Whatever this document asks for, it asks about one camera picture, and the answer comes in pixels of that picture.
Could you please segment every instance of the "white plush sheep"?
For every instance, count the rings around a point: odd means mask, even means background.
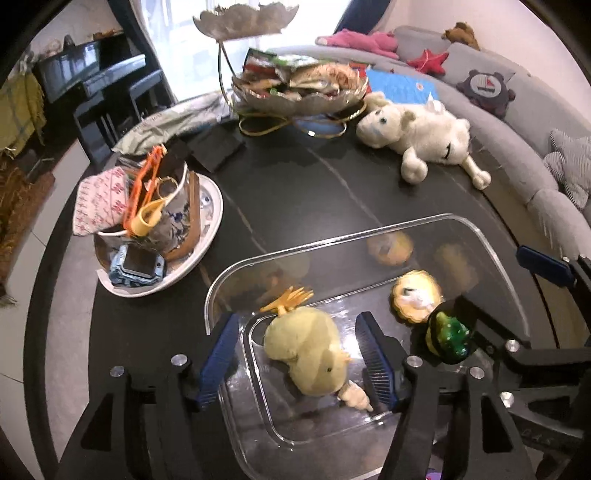
[[[382,92],[365,97],[369,113],[357,125],[357,136],[372,148],[390,147],[402,155],[401,174],[411,184],[427,177],[427,163],[461,165],[478,190],[491,175],[478,168],[468,152],[470,122],[458,119],[432,98],[425,105],[392,103]]]

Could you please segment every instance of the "green toy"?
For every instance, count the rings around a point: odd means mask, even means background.
[[[469,339],[470,330],[456,317],[437,312],[435,317],[432,316],[429,320],[425,335],[427,347],[447,364],[461,362],[470,354]]]

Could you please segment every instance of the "pink plush toy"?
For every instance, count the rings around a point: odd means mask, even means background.
[[[398,40],[390,33],[374,32],[371,35],[365,35],[344,28],[330,37],[318,37],[316,45],[355,48],[398,60],[398,55],[394,53],[398,47]]]

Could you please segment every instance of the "clear plastic container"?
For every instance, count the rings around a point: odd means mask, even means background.
[[[413,244],[410,258],[402,264],[395,264],[400,258],[392,261],[388,256],[393,232],[403,232]],[[420,352],[424,346],[420,335],[413,335],[419,330],[401,322],[391,309],[392,286],[411,270],[430,273],[444,299],[484,287],[495,317],[529,337],[523,309],[494,250],[474,224],[454,215],[244,260],[216,279],[206,299],[206,328],[209,332],[228,310],[241,317],[237,362],[220,388],[220,401],[236,457],[251,478],[361,480],[380,471],[399,415],[383,409],[372,414],[357,411],[335,395],[302,395],[289,379],[287,366],[266,356],[262,341],[274,315],[258,310],[291,285],[313,289],[308,304],[334,319],[353,359],[349,379],[363,386],[365,364],[355,339],[360,312],[371,311],[384,333],[398,338],[407,352]],[[475,352],[468,361],[492,375],[483,352]],[[465,366],[438,368],[458,371]]]

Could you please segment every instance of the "blue book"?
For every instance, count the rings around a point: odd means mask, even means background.
[[[429,100],[429,94],[434,100],[439,100],[435,84],[428,80],[379,70],[367,70],[366,73],[372,92],[383,92],[386,98],[394,103],[423,105]]]

